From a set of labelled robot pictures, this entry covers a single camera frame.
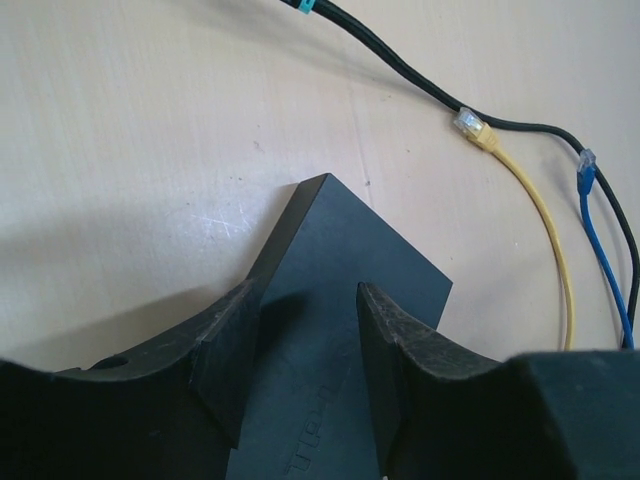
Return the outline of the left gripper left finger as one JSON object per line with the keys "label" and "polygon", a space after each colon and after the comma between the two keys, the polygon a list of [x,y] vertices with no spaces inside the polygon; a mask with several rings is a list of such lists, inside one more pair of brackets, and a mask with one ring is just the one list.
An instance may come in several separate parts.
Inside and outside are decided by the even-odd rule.
{"label": "left gripper left finger", "polygon": [[248,399],[260,291],[247,280],[88,369],[1,364],[5,479],[222,479]]}

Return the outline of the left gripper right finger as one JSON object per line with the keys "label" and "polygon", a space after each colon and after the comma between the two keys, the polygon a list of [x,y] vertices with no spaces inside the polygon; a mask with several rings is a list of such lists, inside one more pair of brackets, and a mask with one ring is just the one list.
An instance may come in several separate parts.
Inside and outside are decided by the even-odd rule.
{"label": "left gripper right finger", "polygon": [[388,479],[635,479],[639,355],[529,353],[498,362],[357,290],[380,473]]}

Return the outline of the small black network switch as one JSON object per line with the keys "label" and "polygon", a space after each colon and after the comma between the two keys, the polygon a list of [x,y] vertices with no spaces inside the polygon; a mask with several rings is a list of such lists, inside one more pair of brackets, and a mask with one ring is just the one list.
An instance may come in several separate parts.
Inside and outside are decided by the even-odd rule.
{"label": "small black network switch", "polygon": [[254,374],[231,479],[375,479],[356,292],[436,327],[452,283],[332,174],[301,182],[250,270]]}

